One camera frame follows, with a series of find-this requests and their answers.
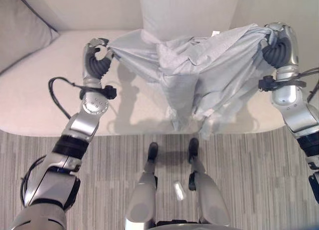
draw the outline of crumpled fabric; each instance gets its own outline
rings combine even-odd
[[[262,48],[275,45],[273,30],[251,24],[213,37],[180,37],[162,42],[141,29],[111,43],[116,58],[166,96],[176,131],[190,118],[202,121],[200,134],[220,130],[258,90],[273,68]]]

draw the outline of robot forearm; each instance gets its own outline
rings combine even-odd
[[[319,115],[318,110],[307,103],[302,95],[305,83],[298,80],[299,58],[295,33],[291,27],[282,23],[271,23],[267,27],[277,32],[278,41],[275,47],[264,48],[263,54],[265,60],[277,68],[277,76],[276,81],[265,77],[260,84],[265,85],[264,90],[273,91],[272,104],[281,112],[285,124],[305,152],[309,167],[318,170]],[[267,89],[267,81],[279,88]],[[319,172],[310,176],[309,181],[319,203]]]
[[[79,171],[81,159],[108,108],[101,78],[110,67],[112,53],[100,61],[95,58],[97,46],[106,46],[107,41],[92,39],[86,45],[83,83],[88,89],[81,94],[81,110],[71,117],[53,151],[41,163],[24,195],[25,208],[10,230],[66,230],[65,211],[74,204],[81,183],[71,172]]]

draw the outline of sofa seat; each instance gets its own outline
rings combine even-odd
[[[0,75],[0,129],[28,136],[59,136],[68,119],[53,103],[47,82],[63,76],[82,84],[83,47],[94,37],[114,39],[127,30],[64,31],[48,47],[22,59]],[[195,133],[200,123],[176,132],[166,114],[167,101],[159,90],[113,60],[103,85],[118,89],[101,118],[97,135]],[[79,89],[56,81],[54,92],[73,115],[80,109]],[[252,133],[284,125],[280,113],[271,105],[270,92],[257,92],[236,115],[233,123],[219,133]]]

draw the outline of striped carpet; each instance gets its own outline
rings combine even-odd
[[[196,195],[187,190],[186,149],[193,135],[134,135],[94,138],[79,172],[76,204],[68,211],[69,230],[121,230],[147,148],[158,142],[157,221],[197,220]],[[0,132],[0,229],[21,210],[20,177],[49,152],[57,138]],[[308,183],[312,173],[304,153],[286,130],[259,134],[213,135],[200,140],[200,159],[219,186],[232,225],[244,230],[298,229],[319,224],[319,205]],[[178,202],[173,182],[187,198]]]

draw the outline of white pillow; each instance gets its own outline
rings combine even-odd
[[[57,36],[21,0],[0,0],[0,72]]]
[[[162,41],[228,30],[238,0],[140,0],[144,29]]]

